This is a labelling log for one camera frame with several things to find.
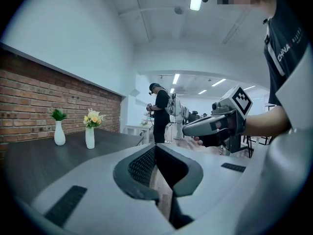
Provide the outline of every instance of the fluorescent light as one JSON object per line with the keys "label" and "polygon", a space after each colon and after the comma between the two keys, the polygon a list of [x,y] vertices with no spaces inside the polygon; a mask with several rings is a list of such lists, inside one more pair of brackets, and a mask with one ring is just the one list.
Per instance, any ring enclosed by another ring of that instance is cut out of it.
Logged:
{"label": "fluorescent light", "polygon": [[250,87],[248,87],[248,88],[245,88],[244,91],[247,90],[247,89],[253,88],[253,87],[255,87],[255,85],[250,86]]}
{"label": "fluorescent light", "polygon": [[201,6],[201,0],[191,0],[190,1],[190,9],[199,11]]}
{"label": "fluorescent light", "polygon": [[206,90],[203,90],[202,92],[200,92],[200,93],[198,93],[198,94],[200,95],[200,94],[202,94],[202,93],[204,93],[204,92],[206,92]]}
{"label": "fluorescent light", "polygon": [[173,80],[173,84],[177,83],[177,80],[179,78],[179,74],[175,74],[174,80]]}
{"label": "fluorescent light", "polygon": [[222,80],[220,80],[220,81],[218,81],[217,83],[215,83],[214,85],[212,85],[212,86],[217,86],[218,84],[220,84],[220,83],[222,83],[222,82],[224,82],[226,79],[225,78],[223,78]]}

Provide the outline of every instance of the black shirt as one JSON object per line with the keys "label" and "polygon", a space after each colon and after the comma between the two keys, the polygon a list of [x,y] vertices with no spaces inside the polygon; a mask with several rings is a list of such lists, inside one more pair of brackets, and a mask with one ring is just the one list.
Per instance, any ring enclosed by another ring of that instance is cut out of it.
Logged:
{"label": "black shirt", "polygon": [[156,124],[168,124],[170,122],[170,115],[166,112],[165,108],[168,104],[168,94],[165,90],[160,90],[156,96],[156,106],[162,110],[155,111]]}
{"label": "black shirt", "polygon": [[265,45],[264,55],[268,62],[270,76],[270,93],[268,102],[281,105],[276,92],[284,84],[298,65],[309,43],[297,16],[284,0],[277,0],[276,12],[268,22],[270,44],[277,60],[285,73],[282,76]]}

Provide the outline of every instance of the smoke detector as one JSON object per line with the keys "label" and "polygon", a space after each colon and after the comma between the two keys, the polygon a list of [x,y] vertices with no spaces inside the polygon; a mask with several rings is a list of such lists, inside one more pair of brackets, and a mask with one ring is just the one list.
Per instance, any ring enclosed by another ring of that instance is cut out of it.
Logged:
{"label": "smoke detector", "polygon": [[182,10],[182,8],[179,7],[179,6],[176,6],[176,7],[174,8],[174,12],[175,12],[177,15],[181,15],[181,14],[184,13],[184,11]]}

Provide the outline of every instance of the flower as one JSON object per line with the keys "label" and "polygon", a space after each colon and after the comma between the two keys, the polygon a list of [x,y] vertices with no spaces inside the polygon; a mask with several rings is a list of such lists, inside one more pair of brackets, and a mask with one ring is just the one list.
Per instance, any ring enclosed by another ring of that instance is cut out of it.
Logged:
{"label": "flower", "polygon": [[93,111],[92,108],[88,109],[88,116],[84,117],[84,124],[87,128],[99,127],[105,115],[99,115],[97,111]]}

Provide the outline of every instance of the brick wall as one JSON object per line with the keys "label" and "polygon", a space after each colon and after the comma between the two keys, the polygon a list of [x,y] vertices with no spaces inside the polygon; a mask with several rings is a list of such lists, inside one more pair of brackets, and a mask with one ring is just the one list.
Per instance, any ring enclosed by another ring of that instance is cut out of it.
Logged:
{"label": "brick wall", "polygon": [[65,134],[85,130],[88,108],[106,115],[100,128],[119,132],[120,105],[119,95],[0,49],[0,163],[9,142],[53,137],[55,108],[67,113]]}

